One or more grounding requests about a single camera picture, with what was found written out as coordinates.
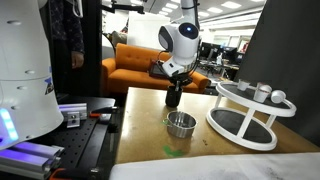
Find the ceiling light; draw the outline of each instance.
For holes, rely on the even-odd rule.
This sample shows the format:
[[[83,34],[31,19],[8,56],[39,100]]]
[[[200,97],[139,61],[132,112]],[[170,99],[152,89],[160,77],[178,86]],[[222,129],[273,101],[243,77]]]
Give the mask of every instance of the ceiling light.
[[[163,11],[159,11],[159,14],[162,14],[162,15],[168,15],[167,12],[163,12]]]
[[[169,8],[162,8],[162,11],[165,11],[165,12],[172,12],[172,9],[169,9]]]
[[[237,3],[231,2],[231,1],[227,1],[223,4],[221,4],[221,6],[224,6],[224,7],[230,8],[230,9],[236,9],[236,8],[241,7],[240,4],[237,4]]]
[[[213,13],[221,13],[222,10],[219,8],[211,7],[207,11],[213,12]]]
[[[198,12],[198,15],[199,15],[199,16],[207,17],[207,16],[209,16],[209,13],[205,13],[205,12]]]
[[[178,8],[178,5],[171,4],[171,3],[167,3],[166,6],[169,7],[169,8],[172,8],[172,9],[177,9]]]
[[[131,0],[131,3],[142,5],[143,2],[142,1],[138,1],[138,0]]]

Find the green tape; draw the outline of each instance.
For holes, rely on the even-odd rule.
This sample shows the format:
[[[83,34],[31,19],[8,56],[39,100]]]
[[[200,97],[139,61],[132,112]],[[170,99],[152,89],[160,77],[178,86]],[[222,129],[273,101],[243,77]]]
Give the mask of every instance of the green tape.
[[[183,152],[181,150],[172,151],[169,146],[163,146],[163,150],[170,157],[183,156]]]
[[[164,124],[164,125],[168,125],[168,121],[169,121],[168,119],[164,119],[164,120],[162,120],[161,123]]]

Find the cable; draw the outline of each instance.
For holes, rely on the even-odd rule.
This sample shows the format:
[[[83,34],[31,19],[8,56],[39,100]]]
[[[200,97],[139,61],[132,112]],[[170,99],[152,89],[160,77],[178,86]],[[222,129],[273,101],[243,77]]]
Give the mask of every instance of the cable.
[[[153,3],[152,3],[152,5],[151,5],[151,7],[150,7],[150,9],[149,9],[149,12],[150,12],[151,9],[153,8],[153,5],[154,5],[155,2],[156,2],[156,0],[153,0]]]
[[[194,0],[192,7],[181,7],[181,9],[183,9],[183,10],[193,9],[193,8],[196,8],[196,7],[199,6],[199,5],[200,5],[200,4],[198,3],[198,1],[197,1],[197,0]]]
[[[159,68],[159,70],[162,72],[162,74],[165,74],[166,77],[169,79],[169,75],[164,71],[163,67],[162,67],[162,62],[160,61],[160,54],[163,53],[163,52],[168,52],[168,51],[160,51],[159,54],[158,54],[158,58],[157,58],[157,61],[156,61],[156,64]]]

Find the blue light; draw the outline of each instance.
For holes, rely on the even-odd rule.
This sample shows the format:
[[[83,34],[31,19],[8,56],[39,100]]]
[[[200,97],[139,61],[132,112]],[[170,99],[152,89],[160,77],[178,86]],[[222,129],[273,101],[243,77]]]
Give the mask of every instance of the blue light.
[[[11,121],[5,122],[5,124],[6,124],[6,127],[7,127],[8,130],[9,129],[14,129],[14,125],[13,125],[13,123]]]
[[[9,132],[9,136],[10,136],[10,139],[13,140],[13,141],[15,141],[15,140],[17,140],[19,138],[16,131]]]
[[[3,120],[10,120],[11,119],[9,112],[5,109],[1,109],[0,114],[1,114],[1,117]]]
[[[10,136],[10,139],[12,141],[17,140],[19,137],[8,110],[3,108],[0,109],[0,119],[3,120],[5,127],[7,128],[8,134]]]

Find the monitor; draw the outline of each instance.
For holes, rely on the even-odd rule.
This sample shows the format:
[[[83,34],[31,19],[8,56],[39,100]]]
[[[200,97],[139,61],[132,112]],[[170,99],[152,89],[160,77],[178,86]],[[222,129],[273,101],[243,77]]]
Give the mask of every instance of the monitor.
[[[236,59],[235,59],[235,63],[236,64],[241,64],[241,62],[244,59],[244,53],[243,52],[237,52],[236,53]]]
[[[202,42],[200,46],[199,57],[204,57],[207,59],[216,59],[220,52],[221,52],[220,45]]]
[[[224,47],[223,48],[223,59],[228,59],[229,63],[235,63],[237,54],[236,47]]]

